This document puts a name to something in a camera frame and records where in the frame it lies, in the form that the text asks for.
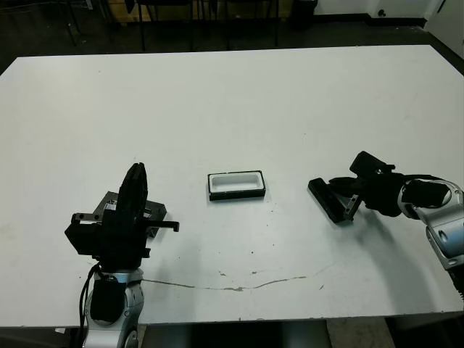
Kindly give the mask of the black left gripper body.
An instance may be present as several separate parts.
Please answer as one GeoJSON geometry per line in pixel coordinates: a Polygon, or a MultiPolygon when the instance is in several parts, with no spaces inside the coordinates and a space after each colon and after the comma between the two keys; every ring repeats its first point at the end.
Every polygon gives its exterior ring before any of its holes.
{"type": "Polygon", "coordinates": [[[143,258],[148,258],[149,238],[156,236],[161,228],[179,231],[180,223],[167,221],[165,205],[150,202],[144,217],[120,222],[114,202],[108,202],[103,210],[75,213],[70,223],[70,243],[78,254],[97,260],[104,269],[136,269],[143,258]]]}

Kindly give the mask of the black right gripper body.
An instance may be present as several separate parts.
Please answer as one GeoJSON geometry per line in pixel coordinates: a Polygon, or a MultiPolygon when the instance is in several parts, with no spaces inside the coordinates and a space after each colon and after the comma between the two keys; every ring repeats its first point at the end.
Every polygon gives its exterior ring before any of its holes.
{"type": "Polygon", "coordinates": [[[392,218],[401,214],[397,200],[405,183],[403,174],[374,170],[357,174],[356,178],[356,187],[360,189],[358,196],[368,209],[392,218]]]}

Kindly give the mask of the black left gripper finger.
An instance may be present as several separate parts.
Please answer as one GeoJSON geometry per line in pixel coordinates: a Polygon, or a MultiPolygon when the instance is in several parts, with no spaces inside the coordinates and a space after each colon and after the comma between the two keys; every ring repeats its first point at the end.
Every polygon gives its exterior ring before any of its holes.
{"type": "Polygon", "coordinates": [[[117,198],[117,216],[120,222],[127,222],[138,217],[141,211],[141,165],[134,163],[124,177],[117,198]]]}
{"type": "Polygon", "coordinates": [[[144,163],[140,162],[139,163],[139,169],[140,169],[140,205],[141,205],[141,212],[140,212],[140,217],[144,217],[144,213],[146,210],[146,201],[147,201],[147,196],[148,196],[148,186],[147,186],[147,178],[146,178],[146,169],[144,166],[144,163]]]}

